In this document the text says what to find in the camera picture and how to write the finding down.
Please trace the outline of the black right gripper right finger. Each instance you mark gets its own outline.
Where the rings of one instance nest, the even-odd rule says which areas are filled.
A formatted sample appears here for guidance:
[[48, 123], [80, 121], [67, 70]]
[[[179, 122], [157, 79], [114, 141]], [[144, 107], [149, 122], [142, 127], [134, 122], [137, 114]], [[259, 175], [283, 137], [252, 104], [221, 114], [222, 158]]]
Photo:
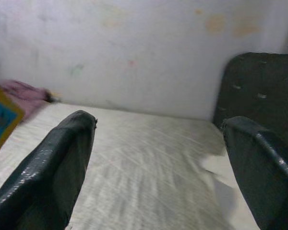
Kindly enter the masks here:
[[262, 230], [288, 230], [288, 146], [249, 118], [223, 123], [223, 137], [239, 189]]

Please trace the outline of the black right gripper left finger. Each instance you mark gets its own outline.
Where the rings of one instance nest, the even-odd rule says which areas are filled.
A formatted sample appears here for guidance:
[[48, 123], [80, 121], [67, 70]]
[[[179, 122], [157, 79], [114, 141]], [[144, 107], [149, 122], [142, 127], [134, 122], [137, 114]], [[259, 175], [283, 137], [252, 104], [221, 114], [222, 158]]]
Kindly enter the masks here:
[[0, 188], [0, 230], [63, 230], [84, 183], [96, 118], [78, 110], [54, 127]]

